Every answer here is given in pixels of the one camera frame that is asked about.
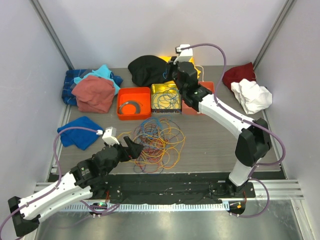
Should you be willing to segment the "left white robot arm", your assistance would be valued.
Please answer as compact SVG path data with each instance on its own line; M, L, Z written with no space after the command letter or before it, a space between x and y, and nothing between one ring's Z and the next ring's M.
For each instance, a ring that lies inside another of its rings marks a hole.
M80 161L53 184L28 197L13 196L8 200L17 237L33 232L41 222L72 203L102 199L107 192L107 175L120 162L137 159L144 148L128 136L124 137L126 146L112 135L105 135L102 140L102 150Z

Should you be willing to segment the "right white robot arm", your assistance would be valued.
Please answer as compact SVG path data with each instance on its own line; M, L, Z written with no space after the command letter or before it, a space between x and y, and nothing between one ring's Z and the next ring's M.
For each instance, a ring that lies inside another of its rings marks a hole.
M233 198L243 193L254 166L272 148L267 122L241 115L199 84L192 62L178 61L173 56L166 66L166 78L174 81L184 103L225 127L236 139L236 163L225 181L226 193Z

